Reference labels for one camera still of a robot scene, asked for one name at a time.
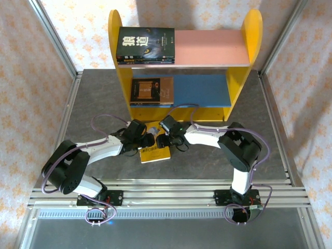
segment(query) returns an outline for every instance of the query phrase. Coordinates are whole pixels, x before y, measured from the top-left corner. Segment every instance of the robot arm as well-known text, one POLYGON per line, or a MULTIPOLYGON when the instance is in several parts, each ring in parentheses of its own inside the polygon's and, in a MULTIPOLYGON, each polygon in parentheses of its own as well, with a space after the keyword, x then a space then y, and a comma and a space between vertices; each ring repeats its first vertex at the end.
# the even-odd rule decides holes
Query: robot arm
POLYGON ((75 147, 80 147, 81 149, 68 155, 55 167, 48 180, 64 195, 76 192, 104 201, 107 199, 107 187, 96 178, 84 175, 86 167, 105 157, 153 146, 154 136, 145 131, 146 125, 134 119, 127 128, 109 135, 105 143, 103 143, 105 139, 77 144, 70 140, 63 141, 47 161, 41 173, 45 176, 63 154, 75 147))
POLYGON ((181 124, 171 116, 166 116, 160 122, 160 126, 166 134, 157 137, 156 142, 159 148, 203 144, 222 149, 234 167, 233 182, 230 188, 232 200, 234 203, 243 204, 243 200, 251 188, 253 165, 261 151, 261 144, 251 134, 232 130, 232 128, 243 128, 236 122, 229 127, 199 125, 194 127, 189 124, 181 124))

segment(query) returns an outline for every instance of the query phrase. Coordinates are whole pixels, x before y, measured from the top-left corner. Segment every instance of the patterned wall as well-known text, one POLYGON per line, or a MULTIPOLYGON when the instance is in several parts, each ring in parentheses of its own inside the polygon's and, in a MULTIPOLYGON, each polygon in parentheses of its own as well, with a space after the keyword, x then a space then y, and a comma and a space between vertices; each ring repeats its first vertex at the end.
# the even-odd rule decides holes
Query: patterned wall
POLYGON ((268 72, 291 154, 332 248, 332 1, 309 1, 268 72))
POLYGON ((107 22, 117 9, 124 26, 169 26, 176 29, 239 29, 246 13, 257 8, 264 22, 260 69, 296 0, 41 0, 79 71, 114 68, 107 22))
POLYGON ((12 248, 72 79, 29 1, 2 1, 0 16, 0 247, 12 248))

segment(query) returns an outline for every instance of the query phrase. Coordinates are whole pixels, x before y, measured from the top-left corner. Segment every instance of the yellow bookshelf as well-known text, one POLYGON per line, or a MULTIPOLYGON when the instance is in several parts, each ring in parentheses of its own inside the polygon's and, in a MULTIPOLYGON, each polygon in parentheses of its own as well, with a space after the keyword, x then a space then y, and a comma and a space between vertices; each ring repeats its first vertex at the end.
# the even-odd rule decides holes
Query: yellow bookshelf
MULTIPOLYGON (((175 31, 175 63, 168 65, 118 65, 116 48, 121 26, 119 12, 112 10, 108 19, 109 47, 132 119, 158 121, 164 118, 170 110, 170 108, 160 107, 134 108, 129 105, 133 68, 220 67, 227 68, 226 80, 220 84, 227 84, 230 104, 228 107, 201 107, 193 118, 195 121, 227 121, 260 49, 263 23, 259 10, 252 9, 247 13, 240 30, 175 31), (189 38, 191 46, 186 45, 186 40, 189 38), (218 51, 214 51, 214 53, 219 55, 213 60, 211 60, 211 54, 206 53, 212 43, 218 46, 218 51), (189 54, 199 54, 200 56, 191 57, 188 56, 189 54)), ((191 107, 178 108, 172 113, 172 116, 178 121, 188 121, 192 110, 191 107)))

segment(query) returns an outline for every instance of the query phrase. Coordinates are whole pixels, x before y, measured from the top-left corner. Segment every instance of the book cover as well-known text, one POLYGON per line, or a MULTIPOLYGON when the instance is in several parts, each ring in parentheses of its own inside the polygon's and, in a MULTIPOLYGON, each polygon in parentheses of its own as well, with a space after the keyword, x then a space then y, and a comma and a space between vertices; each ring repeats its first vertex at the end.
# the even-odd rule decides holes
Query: book cover
POLYGON ((130 104, 173 104, 173 77, 133 78, 130 104))
POLYGON ((169 108, 173 107, 174 104, 157 104, 157 103, 132 103, 132 107, 164 107, 169 108))
MULTIPOLYGON (((165 131, 159 126, 158 121, 147 123, 146 130, 147 132, 152 133, 154 135, 155 141, 158 135, 165 133, 165 131)), ((140 155, 141 155, 141 163, 155 162, 171 158, 170 148, 165 147, 163 149, 159 149, 157 147, 157 143, 155 143, 154 146, 152 147, 141 149, 140 155)))
POLYGON ((118 62, 119 65, 131 65, 131 64, 174 64, 174 61, 136 61, 136 62, 133 62, 133 61, 129 61, 129 62, 122 62, 122 61, 119 61, 118 62))
POLYGON ((174 29, 166 27, 120 27, 117 59, 174 59, 174 29))
POLYGON ((138 61, 174 61, 174 59, 117 59, 117 62, 138 62, 138 61))

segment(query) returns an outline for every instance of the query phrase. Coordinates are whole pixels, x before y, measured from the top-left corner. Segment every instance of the gray table surface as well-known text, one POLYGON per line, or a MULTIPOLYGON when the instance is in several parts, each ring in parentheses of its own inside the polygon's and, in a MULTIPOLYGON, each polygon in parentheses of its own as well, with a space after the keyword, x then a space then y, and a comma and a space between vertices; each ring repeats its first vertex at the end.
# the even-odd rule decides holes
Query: gray table surface
MULTIPOLYGON (((220 74, 221 70, 136 70, 136 74, 220 74)), ((84 70, 66 131, 66 139, 88 142, 102 138, 90 127, 97 114, 115 114, 130 120, 115 70, 84 70)), ((233 121, 259 132, 271 147, 270 159, 262 164, 254 179, 286 179, 264 96, 256 72, 251 72, 227 122, 233 121)), ((123 127, 112 118, 101 117, 95 123, 107 133, 123 127)), ((232 179, 233 168, 220 149, 192 145, 182 153, 171 148, 171 159, 142 164, 140 156, 123 155, 97 161, 87 167, 87 175, 101 179, 232 179)))
POLYGON ((266 209, 255 222, 225 219, 114 219, 91 227, 84 219, 39 219, 31 249, 227 248, 306 249, 297 209, 266 209))

